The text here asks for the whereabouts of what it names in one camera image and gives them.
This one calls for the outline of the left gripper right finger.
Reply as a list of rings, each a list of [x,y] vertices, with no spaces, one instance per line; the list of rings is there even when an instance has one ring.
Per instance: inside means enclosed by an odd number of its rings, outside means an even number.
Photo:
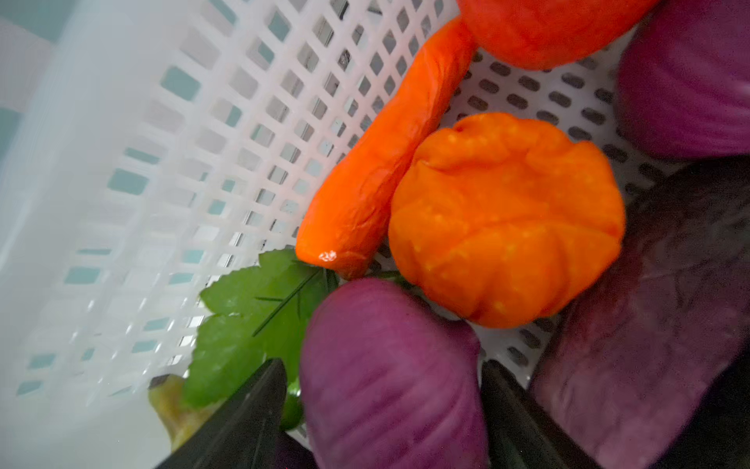
[[[489,360],[482,364],[480,397],[492,468],[599,466],[501,363]]]

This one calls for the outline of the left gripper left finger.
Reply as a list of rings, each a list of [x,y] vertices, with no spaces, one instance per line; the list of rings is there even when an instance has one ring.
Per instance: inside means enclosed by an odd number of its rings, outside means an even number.
[[[286,373],[271,359],[228,400],[190,410],[182,403],[185,378],[154,379],[154,411],[171,440],[161,468],[270,468],[286,399]]]

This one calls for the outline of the small purple toy onion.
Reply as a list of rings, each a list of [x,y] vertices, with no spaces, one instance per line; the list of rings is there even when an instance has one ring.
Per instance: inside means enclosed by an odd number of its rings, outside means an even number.
[[[480,341],[382,279],[336,289],[316,309],[300,363],[321,468],[486,468]]]

